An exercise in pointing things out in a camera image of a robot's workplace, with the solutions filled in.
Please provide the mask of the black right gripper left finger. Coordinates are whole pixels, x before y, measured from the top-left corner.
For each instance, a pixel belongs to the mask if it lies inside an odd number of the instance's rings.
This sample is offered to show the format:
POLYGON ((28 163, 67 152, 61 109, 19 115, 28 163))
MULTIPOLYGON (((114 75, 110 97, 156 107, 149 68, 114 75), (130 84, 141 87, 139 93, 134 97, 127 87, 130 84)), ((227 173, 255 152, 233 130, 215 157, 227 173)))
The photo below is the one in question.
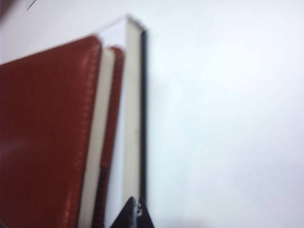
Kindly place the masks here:
POLYGON ((111 228, 135 228, 136 227, 136 201, 130 197, 123 206, 119 215, 111 225, 111 228))

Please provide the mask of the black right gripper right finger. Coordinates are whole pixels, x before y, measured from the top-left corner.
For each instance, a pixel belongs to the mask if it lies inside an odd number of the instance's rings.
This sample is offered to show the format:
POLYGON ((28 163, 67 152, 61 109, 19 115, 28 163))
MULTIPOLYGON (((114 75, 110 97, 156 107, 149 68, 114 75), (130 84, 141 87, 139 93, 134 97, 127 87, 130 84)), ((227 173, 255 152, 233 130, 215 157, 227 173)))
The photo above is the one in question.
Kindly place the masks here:
POLYGON ((138 203, 138 228, 155 228, 143 198, 138 203))

